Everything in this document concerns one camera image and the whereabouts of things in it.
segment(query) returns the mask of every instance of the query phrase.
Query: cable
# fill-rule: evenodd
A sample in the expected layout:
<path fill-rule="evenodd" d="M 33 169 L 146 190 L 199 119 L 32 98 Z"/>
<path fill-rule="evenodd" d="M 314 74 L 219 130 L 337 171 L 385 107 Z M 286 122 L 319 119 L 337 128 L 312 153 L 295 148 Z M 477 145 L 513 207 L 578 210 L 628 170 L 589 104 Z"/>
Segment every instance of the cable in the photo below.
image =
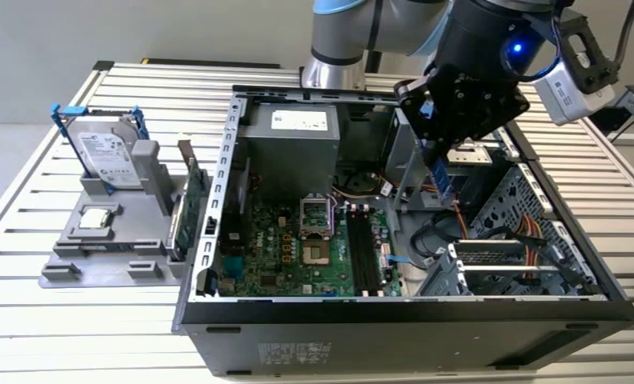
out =
<path fill-rule="evenodd" d="M 457 202 L 453 202 L 453 206 L 455 207 L 457 221 L 459 222 L 459 229 L 461 229 L 462 239 L 467 240 L 469 239 L 469 232 L 466 231 L 465 218 L 462 217 L 462 212 L 459 211 L 459 206 L 457 205 Z"/>
<path fill-rule="evenodd" d="M 626 59 L 628 41 L 630 40 L 630 32 L 633 29 L 633 23 L 634 23 L 634 0 L 628 10 L 626 20 L 624 21 L 624 27 L 621 29 L 621 37 L 618 39 L 618 47 L 616 48 L 614 63 L 618 66 L 621 66 L 621 64 L 624 63 L 624 60 Z"/>
<path fill-rule="evenodd" d="M 439 228 L 437 227 L 438 223 L 442 220 L 445 220 L 446 218 L 451 218 L 453 216 L 455 216 L 455 213 L 451 212 L 451 211 L 439 212 L 430 220 L 423 222 L 423 225 L 419 227 L 417 232 L 414 232 L 413 236 L 410 237 L 410 248 L 413 248 L 413 251 L 414 251 L 414 253 L 410 255 L 411 256 L 410 259 L 413 260 L 414 266 L 417 266 L 419 269 L 423 269 L 423 270 L 427 269 L 426 265 L 423 264 L 423 261 L 427 258 L 434 258 L 434 259 L 439 258 L 438 254 L 429 251 L 429 248 L 426 248 L 426 245 L 423 245 L 423 247 L 426 248 L 426 252 L 423 252 L 418 248 L 418 242 L 419 242 L 419 240 L 423 241 L 423 236 L 427 233 L 434 234 L 443 241 L 446 241 L 449 243 L 455 242 L 457 240 L 461 239 L 457 236 L 454 236 L 451 234 L 447 234 L 446 232 L 439 230 Z"/>
<path fill-rule="evenodd" d="M 363 194 L 359 194 L 354 191 L 345 192 L 337 186 L 331 186 L 331 189 L 338 192 L 338 194 L 341 194 L 343 197 L 350 198 L 353 200 L 357 200 L 359 198 L 375 198 L 379 196 L 379 194 L 371 194 L 371 191 L 366 191 Z"/>
<path fill-rule="evenodd" d="M 609 142 L 613 144 L 616 140 L 618 140 L 618 138 L 621 137 L 621 135 L 630 129 L 630 127 L 634 126 L 634 122 L 632 122 L 630 124 L 628 124 L 626 128 L 624 128 L 621 130 L 621 132 L 618 133 L 617 136 L 614 136 L 614 138 L 612 140 L 609 140 Z"/>

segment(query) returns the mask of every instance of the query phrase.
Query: case label sticker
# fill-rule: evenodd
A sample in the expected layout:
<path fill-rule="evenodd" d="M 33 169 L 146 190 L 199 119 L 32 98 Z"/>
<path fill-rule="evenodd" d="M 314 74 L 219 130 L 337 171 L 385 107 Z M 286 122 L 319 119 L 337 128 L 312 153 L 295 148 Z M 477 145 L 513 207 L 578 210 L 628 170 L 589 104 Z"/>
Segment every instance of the case label sticker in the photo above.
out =
<path fill-rule="evenodd" d="M 326 364 L 331 342 L 260 342 L 258 348 L 264 365 Z"/>
<path fill-rule="evenodd" d="M 125 142 L 116 134 L 81 132 L 84 152 L 101 180 L 115 188 L 142 187 Z"/>
<path fill-rule="evenodd" d="M 327 112 L 318 110 L 276 110 L 272 112 L 274 130 L 329 130 Z"/>

